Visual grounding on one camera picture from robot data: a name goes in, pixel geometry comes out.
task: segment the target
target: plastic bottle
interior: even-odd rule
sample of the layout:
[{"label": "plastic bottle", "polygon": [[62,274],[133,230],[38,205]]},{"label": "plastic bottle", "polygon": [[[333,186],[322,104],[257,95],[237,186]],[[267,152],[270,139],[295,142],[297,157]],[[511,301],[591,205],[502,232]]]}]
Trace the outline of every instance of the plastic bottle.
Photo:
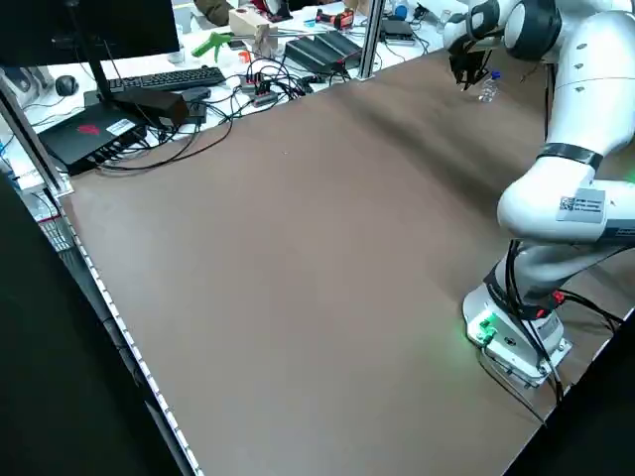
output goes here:
[{"label": "plastic bottle", "polygon": [[492,102],[494,100],[494,96],[498,94],[498,79],[500,79],[500,71],[492,71],[491,77],[483,82],[483,88],[478,96],[479,101]]}]

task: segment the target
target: computer monitor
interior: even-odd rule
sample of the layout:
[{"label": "computer monitor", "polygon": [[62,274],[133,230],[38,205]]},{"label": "computer monitor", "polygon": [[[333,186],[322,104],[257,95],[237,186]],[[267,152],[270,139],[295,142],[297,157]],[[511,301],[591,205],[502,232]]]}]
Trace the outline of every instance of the computer monitor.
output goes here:
[{"label": "computer monitor", "polygon": [[0,65],[88,61],[100,99],[112,96],[101,60],[179,50],[171,0],[12,0],[3,2]]}]

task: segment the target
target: computer mouse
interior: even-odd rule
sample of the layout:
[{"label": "computer mouse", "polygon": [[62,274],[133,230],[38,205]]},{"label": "computer mouse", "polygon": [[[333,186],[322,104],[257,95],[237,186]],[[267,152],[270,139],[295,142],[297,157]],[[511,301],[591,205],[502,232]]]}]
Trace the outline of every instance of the computer mouse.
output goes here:
[{"label": "computer mouse", "polygon": [[56,79],[56,93],[59,96],[73,96],[78,89],[79,84],[72,76],[64,75]]}]

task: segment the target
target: black box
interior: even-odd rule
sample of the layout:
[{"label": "black box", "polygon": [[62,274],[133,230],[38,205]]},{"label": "black box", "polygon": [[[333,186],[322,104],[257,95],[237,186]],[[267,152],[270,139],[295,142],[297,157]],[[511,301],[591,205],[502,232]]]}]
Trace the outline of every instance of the black box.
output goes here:
[{"label": "black box", "polygon": [[180,127],[188,117],[186,101],[176,92],[130,87],[113,97],[119,107],[149,120],[153,127]]},{"label": "black box", "polygon": [[285,56],[310,72],[331,73],[338,70],[341,56],[329,47],[308,37],[292,40],[285,46]]},{"label": "black box", "polygon": [[38,134],[61,169],[75,176],[94,169],[115,143],[137,143],[146,137],[145,121],[112,104],[98,102]]},{"label": "black box", "polygon": [[316,35],[314,42],[330,48],[344,61],[346,69],[358,67],[361,61],[361,47],[357,46],[340,32],[327,32]]}]

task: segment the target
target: red logo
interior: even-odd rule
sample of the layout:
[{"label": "red logo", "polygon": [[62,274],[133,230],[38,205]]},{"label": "red logo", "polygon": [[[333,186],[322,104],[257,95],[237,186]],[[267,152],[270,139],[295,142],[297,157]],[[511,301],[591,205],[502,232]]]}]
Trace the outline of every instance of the red logo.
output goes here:
[{"label": "red logo", "polygon": [[94,124],[84,124],[83,126],[79,126],[77,128],[77,132],[81,134],[91,134],[93,136],[99,135],[99,128]]}]

